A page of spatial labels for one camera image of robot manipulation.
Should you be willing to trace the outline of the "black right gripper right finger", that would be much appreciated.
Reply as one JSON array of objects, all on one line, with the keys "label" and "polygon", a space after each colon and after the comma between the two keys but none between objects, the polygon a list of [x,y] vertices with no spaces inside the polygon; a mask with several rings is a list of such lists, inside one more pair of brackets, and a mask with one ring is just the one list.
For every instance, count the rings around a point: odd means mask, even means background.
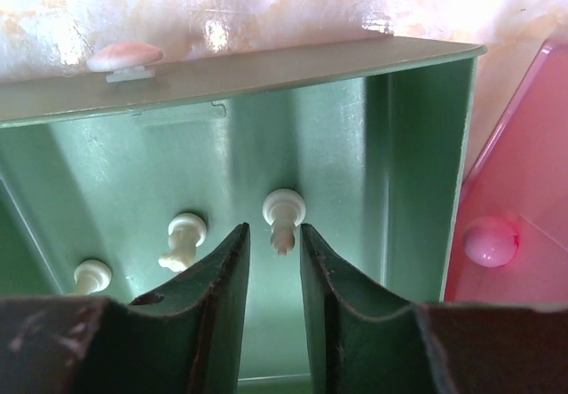
[{"label": "black right gripper right finger", "polygon": [[300,233],[315,392],[566,392],[565,305],[411,302]]}]

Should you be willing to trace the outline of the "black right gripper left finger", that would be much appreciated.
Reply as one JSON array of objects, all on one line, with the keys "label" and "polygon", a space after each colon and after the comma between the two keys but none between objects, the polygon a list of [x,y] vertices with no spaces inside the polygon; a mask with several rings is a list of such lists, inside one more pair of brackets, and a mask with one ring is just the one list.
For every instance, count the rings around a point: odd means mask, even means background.
[{"label": "black right gripper left finger", "polygon": [[5,296],[4,393],[234,393],[249,226],[124,304],[103,295]]}]

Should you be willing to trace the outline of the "white knight in tray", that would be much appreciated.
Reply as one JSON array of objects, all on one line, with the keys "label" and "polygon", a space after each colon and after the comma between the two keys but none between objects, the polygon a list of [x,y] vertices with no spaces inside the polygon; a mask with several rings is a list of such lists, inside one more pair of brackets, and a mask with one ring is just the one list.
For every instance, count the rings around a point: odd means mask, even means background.
[{"label": "white knight in tray", "polygon": [[206,240],[207,226],[193,213],[176,215],[168,226],[169,251],[158,259],[160,267],[184,272],[194,262],[197,248]]}]

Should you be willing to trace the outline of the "white rook in tray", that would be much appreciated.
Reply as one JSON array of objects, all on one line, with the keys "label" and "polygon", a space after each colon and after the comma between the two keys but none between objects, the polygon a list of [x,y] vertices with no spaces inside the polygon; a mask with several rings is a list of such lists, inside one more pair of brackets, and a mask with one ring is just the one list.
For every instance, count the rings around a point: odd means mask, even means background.
[{"label": "white rook in tray", "polygon": [[81,262],[74,270],[75,288],[69,296],[89,296],[106,290],[112,281],[113,273],[104,262],[89,259]]}]

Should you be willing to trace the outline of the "white bishop in tray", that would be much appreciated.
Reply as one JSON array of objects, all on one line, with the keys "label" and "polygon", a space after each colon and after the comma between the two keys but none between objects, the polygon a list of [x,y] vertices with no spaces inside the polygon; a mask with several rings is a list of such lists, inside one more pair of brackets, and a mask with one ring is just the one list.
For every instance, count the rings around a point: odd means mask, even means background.
[{"label": "white bishop in tray", "polygon": [[290,189],[278,189],[267,195],[263,207],[264,221],[271,227],[271,245],[280,255],[295,246],[296,228],[304,221],[306,205],[303,197]]}]

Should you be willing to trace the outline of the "pink plastic box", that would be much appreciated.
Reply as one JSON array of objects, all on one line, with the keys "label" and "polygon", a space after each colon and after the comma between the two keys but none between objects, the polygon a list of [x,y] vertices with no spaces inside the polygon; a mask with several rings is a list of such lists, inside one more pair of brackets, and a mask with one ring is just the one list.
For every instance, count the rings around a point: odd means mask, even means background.
[{"label": "pink plastic box", "polygon": [[567,300],[567,42],[541,46],[462,186],[447,301]]}]

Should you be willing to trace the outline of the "green plastic tray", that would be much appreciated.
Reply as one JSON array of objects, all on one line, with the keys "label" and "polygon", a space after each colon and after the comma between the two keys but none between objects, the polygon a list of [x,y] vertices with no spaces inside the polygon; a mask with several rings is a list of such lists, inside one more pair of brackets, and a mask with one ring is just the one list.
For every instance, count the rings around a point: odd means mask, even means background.
[{"label": "green plastic tray", "polygon": [[120,303],[172,277],[170,222],[200,217],[195,262],[250,228],[239,393],[312,389],[298,249],[279,256],[263,203],[305,222],[411,301],[445,291],[480,44],[386,37],[1,89],[1,294],[64,295],[75,268],[111,270]]}]

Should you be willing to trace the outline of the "white tray rivet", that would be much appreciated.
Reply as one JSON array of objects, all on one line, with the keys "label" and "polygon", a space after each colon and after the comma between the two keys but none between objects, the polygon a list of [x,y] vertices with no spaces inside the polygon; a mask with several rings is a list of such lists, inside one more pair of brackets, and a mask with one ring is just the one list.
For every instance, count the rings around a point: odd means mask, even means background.
[{"label": "white tray rivet", "polygon": [[86,65],[93,73],[106,73],[108,83],[122,83],[154,77],[149,65],[162,58],[162,50],[148,43],[113,43],[94,53]]}]

